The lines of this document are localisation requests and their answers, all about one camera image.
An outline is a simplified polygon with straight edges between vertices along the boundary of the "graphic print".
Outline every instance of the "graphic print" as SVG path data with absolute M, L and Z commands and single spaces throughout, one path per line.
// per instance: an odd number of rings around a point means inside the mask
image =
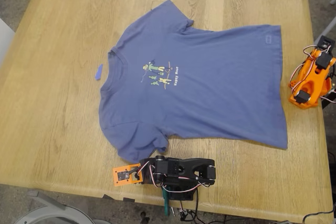
M 169 79 L 169 74 L 173 68 L 170 66 L 170 62 L 168 61 L 168 67 L 165 66 L 156 66 L 155 60 L 150 61 L 148 64 L 143 65 L 143 70 L 145 70 L 145 74 L 142 76 L 141 82 L 143 82 L 144 77 L 147 72 L 150 71 L 151 74 L 156 74 L 148 76 L 149 79 L 152 79 L 151 85 L 160 86 L 159 83 L 163 84 L 163 88 L 166 89 L 166 85 L 169 85 L 172 81 Z

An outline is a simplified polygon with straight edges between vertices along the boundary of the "gray floor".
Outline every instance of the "gray floor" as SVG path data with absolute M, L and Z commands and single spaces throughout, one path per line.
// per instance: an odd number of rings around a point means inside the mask
M 329 5 L 330 0 L 309 0 L 313 34 L 316 38 L 336 15 L 336 5 Z M 16 30 L 29 0 L 0 0 L 0 18 L 13 30 Z M 328 34 L 336 39 L 336 27 Z M 325 131 L 328 150 L 336 154 L 336 105 L 324 109 Z M 38 204 L 26 197 L 26 188 L 0 185 L 0 224 L 14 223 L 20 216 L 36 208 Z M 103 219 L 113 224 L 140 223 L 140 212 L 146 211 L 150 223 L 181 223 L 179 217 L 165 217 L 162 207 L 99 199 L 76 195 L 46 192 L 63 204 L 75 206 L 85 211 L 91 218 Z M 224 220 L 223 215 L 200 212 L 199 217 L 206 223 Z M 233 220 L 235 223 L 271 223 L 267 220 L 245 219 Z

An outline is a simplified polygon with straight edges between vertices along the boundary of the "blue t-shirt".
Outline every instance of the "blue t-shirt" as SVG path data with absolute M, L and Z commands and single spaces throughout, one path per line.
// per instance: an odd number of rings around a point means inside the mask
M 118 155 L 138 162 L 164 151 L 170 135 L 287 148 L 280 26 L 208 31 L 192 24 L 165 1 L 109 52 L 99 118 Z

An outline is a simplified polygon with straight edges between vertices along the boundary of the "orange bracket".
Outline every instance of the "orange bracket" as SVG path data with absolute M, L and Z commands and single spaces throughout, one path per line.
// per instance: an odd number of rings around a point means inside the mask
M 124 185 L 143 182 L 142 172 L 139 173 L 139 176 L 137 172 L 133 172 L 132 174 L 129 174 L 129 171 L 137 167 L 140 167 L 140 166 L 141 166 L 140 164 L 135 164 L 135 165 L 125 165 L 125 166 L 113 168 L 112 176 L 113 176 L 114 186 L 124 186 Z

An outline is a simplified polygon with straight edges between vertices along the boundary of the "wooden table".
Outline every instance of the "wooden table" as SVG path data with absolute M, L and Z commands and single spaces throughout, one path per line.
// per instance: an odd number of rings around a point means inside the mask
M 98 122 L 108 50 L 131 22 L 162 1 L 31 0 L 0 70 L 0 183 L 163 204 L 161 191 L 152 185 L 113 186 L 111 168 L 125 162 Z M 290 74 L 305 58 L 302 48 L 312 43 L 308 1 L 172 1 L 201 29 L 281 25 L 288 149 L 252 141 L 171 138 L 165 156 L 216 162 L 216 183 L 200 188 L 199 210 L 294 222 L 329 211 L 322 110 L 301 110 L 287 100 Z M 96 81 L 101 63 L 102 80 Z M 331 219 L 321 215 L 307 221 Z

